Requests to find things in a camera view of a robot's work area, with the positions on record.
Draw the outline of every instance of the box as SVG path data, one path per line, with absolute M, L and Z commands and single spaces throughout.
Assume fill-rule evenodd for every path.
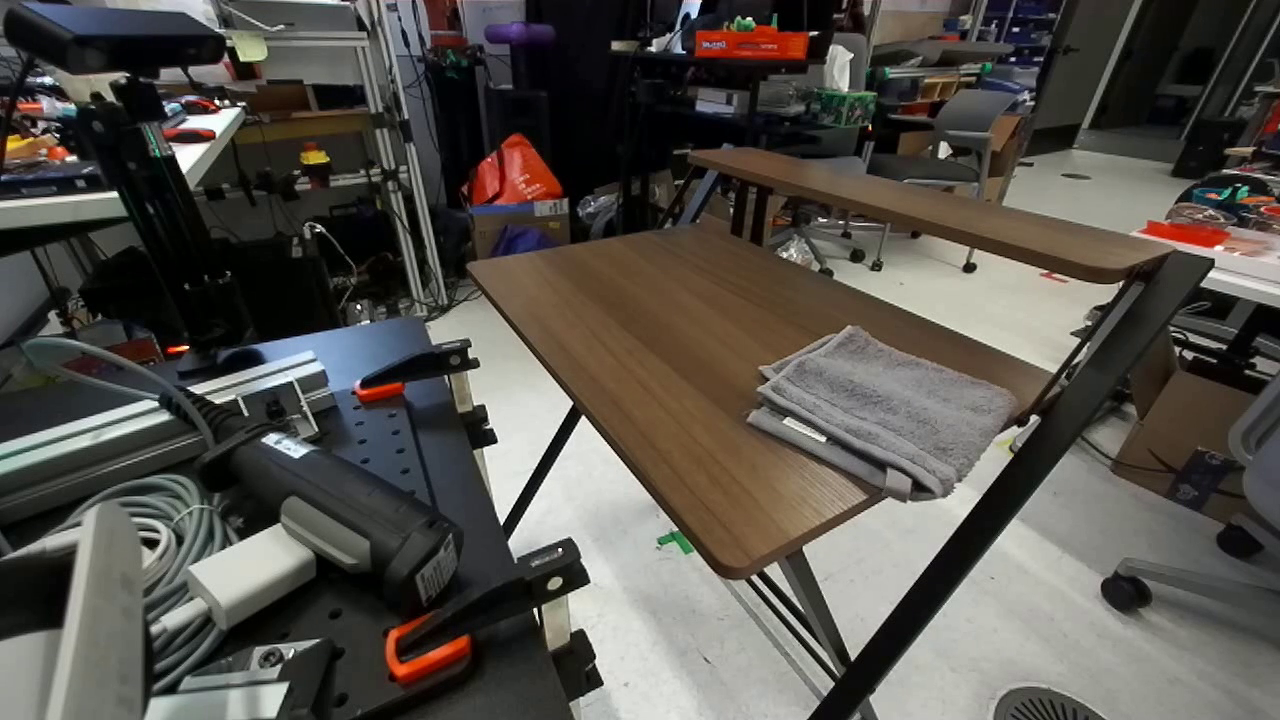
M 722 56 L 722 58 L 778 58 L 778 64 L 803 64 L 808 58 L 808 31 L 774 31 L 774 27 L 752 27 L 752 31 L 692 31 L 692 56 Z
M 540 226 L 551 242 L 569 242 L 569 201 L 537 201 L 537 202 L 473 202 L 473 247 L 474 255 L 490 255 L 496 237 L 510 226 Z
M 1152 408 L 1127 432 L 1111 472 L 1166 495 L 1177 487 L 1177 472 L 1195 451 L 1229 457 L 1229 432 L 1249 402 L 1249 390 L 1177 368 Z M 1211 495 L 1199 506 L 1205 516 L 1229 518 L 1245 506 L 1238 479 L 1231 476 L 1225 487 L 1231 495 Z

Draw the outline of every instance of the concrete floor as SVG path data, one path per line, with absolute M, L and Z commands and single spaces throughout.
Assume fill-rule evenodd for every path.
M 1093 152 L 1034 155 L 1006 202 L 1134 226 L 1158 216 L 1184 184 L 1158 163 Z M 944 321 L 1033 365 L 1052 368 L 1070 329 L 1111 289 L 981 255 L 941 238 L 888 242 L 888 266 L 839 259 L 839 282 Z M 437 341 L 467 337 L 479 354 L 473 390 L 499 435 L 487 449 L 496 506 L 506 506 L 555 432 L 569 394 L 467 294 L 433 325 Z M 911 577 L 974 503 L 1003 464 L 999 439 L 958 490 L 931 503 L 879 503 L 811 544 L 814 577 L 850 646 L 888 616 Z M 774 635 L 760 602 L 717 580 L 694 555 L 665 544 L 671 518 L 642 495 L 607 443 L 579 423 L 510 546 L 574 535 L 593 588 L 570 594 L 570 619 L 593 633 L 605 686 L 574 705 L 582 720 L 787 720 L 808 715 L 822 679 Z M 1162 503 L 1108 472 L 1084 443 L 1052 472 L 1028 511 L 984 555 L 937 625 L 875 693 L 883 720 L 984 720 L 1006 686 L 1038 682 L 1093 705 L 1108 720 L 1260 720 L 1280 715 L 1280 625 L 1260 606 L 1158 591 L 1143 616 L 1117 616 L 1097 584 L 1121 555 L 1238 571 L 1211 546 L 1214 524 Z

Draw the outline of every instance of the wooden tabletop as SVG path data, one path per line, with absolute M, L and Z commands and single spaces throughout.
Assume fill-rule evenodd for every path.
M 832 163 L 808 163 L 760 147 L 692 152 L 686 163 L 717 166 L 783 196 L 803 196 L 869 221 L 883 221 L 905 231 L 958 238 L 981 251 L 1052 266 L 1093 282 L 1143 276 L 1158 262 L 1158 255 L 1166 255 L 1166 247 L 1139 242 L 1121 231 L 1018 213 L 974 196 L 908 187 L 879 176 L 850 176 Z
M 760 365 L 861 325 L 994 380 L 1042 373 L 706 226 L 473 262 L 474 282 L 720 577 L 752 577 L 879 490 L 749 426 Z

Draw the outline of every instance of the red handle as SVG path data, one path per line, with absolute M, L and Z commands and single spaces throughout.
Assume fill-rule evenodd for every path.
M 405 394 L 405 383 L 370 383 L 370 389 L 354 389 L 354 400 L 368 402 L 397 402 Z
M 401 686 L 410 686 L 427 677 L 463 666 L 474 652 L 473 635 L 455 635 L 449 643 L 427 646 L 425 654 L 401 654 L 401 641 L 425 625 L 427 625 L 427 616 L 397 625 L 384 635 L 384 663 L 386 663 L 393 682 L 401 682 Z

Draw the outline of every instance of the red object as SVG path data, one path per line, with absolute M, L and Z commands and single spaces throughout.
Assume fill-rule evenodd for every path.
M 455 641 L 437 643 L 418 654 L 405 654 L 405 635 L 410 635 L 427 619 L 433 616 L 415 616 L 406 625 L 386 627 L 386 635 L 384 635 L 384 663 L 386 663 L 393 682 L 401 682 L 401 686 L 410 686 L 418 679 L 433 679 L 440 672 L 473 663 L 473 652 L 474 652 L 473 635 L 455 635 Z
M 370 383 L 370 389 L 361 389 L 361 383 L 354 383 L 354 400 L 361 400 L 362 408 L 370 408 L 370 402 L 397 402 L 397 400 L 405 400 L 405 383 Z
M 215 140 L 215 130 L 213 129 L 164 129 L 164 140 L 168 144 L 206 144 L 206 140 Z
M 1214 222 L 1166 222 L 1166 221 L 1146 221 L 1143 226 L 1154 238 L 1170 242 L 1195 242 L 1195 247 L 1219 247 L 1231 231 Z
M 692 31 L 692 56 L 803 64 L 808 31 L 774 31 L 774 27 Z
M 564 187 L 543 155 L 528 144 L 528 136 L 506 136 L 496 152 L 487 152 L 467 178 L 473 202 L 531 202 L 561 201 Z

